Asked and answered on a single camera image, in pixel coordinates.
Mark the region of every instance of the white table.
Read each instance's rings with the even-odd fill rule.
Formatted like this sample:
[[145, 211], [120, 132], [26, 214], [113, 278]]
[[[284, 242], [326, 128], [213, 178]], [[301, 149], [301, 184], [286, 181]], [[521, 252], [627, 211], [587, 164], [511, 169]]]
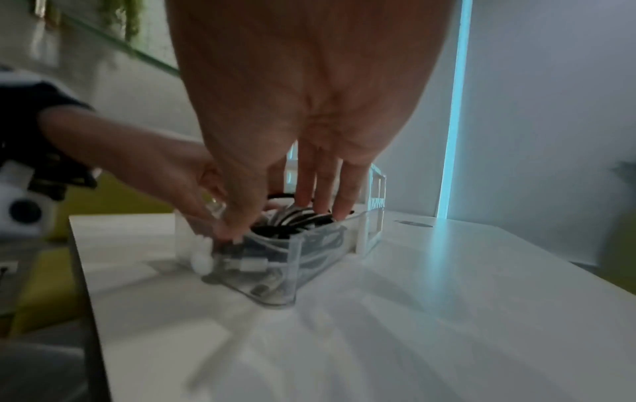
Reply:
[[172, 215], [71, 227], [116, 402], [636, 400], [636, 297], [499, 228], [387, 213], [272, 310], [179, 268]]

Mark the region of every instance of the human hand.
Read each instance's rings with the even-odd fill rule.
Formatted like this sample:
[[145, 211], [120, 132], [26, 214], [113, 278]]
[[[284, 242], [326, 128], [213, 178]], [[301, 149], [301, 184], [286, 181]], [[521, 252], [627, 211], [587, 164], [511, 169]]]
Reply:
[[225, 198], [216, 163], [200, 143], [167, 138], [77, 107], [50, 108], [38, 120], [47, 139], [71, 158], [103, 168], [185, 215], [211, 219], [201, 189]]
[[282, 185], [299, 142], [296, 203], [343, 219], [372, 160], [417, 104], [450, 0], [171, 0], [168, 20], [204, 141], [219, 164], [231, 238]]

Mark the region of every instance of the black sleeve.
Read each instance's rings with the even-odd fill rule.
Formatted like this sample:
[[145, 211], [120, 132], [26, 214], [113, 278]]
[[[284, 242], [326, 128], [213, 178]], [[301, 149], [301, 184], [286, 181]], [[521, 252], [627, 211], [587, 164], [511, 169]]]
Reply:
[[34, 168], [29, 189], [55, 200], [64, 198], [67, 184], [97, 185], [90, 169], [56, 149], [38, 126], [41, 111], [64, 105], [90, 109], [45, 81], [0, 80], [0, 164], [14, 160]]

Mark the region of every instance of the clear plastic box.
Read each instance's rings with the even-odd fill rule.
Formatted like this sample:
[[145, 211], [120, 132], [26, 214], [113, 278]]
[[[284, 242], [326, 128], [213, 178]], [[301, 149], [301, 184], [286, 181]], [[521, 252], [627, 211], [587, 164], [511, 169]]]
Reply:
[[[364, 238], [378, 235], [384, 209], [355, 213], [348, 219], [279, 240], [248, 233], [240, 242], [213, 244], [209, 222], [176, 213], [178, 260], [193, 268], [209, 264], [209, 272], [221, 283], [270, 305], [293, 304], [296, 290], [360, 247]], [[365, 254], [373, 244], [365, 245]]]

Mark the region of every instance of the blue light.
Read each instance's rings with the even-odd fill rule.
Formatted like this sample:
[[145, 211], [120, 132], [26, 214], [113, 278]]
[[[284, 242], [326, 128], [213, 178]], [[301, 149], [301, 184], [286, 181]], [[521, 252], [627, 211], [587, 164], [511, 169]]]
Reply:
[[459, 118], [462, 112], [462, 94], [464, 92], [464, 75], [466, 73], [466, 55], [468, 53], [471, 14], [472, 0], [463, 0], [462, 13], [459, 20], [455, 76], [452, 81], [452, 96], [450, 99], [449, 136], [446, 142], [446, 154], [444, 155], [442, 185], [439, 190], [439, 200], [437, 201], [437, 217], [442, 219], [448, 217], [449, 203], [451, 201], [452, 171], [455, 165], [457, 132], [459, 131]]

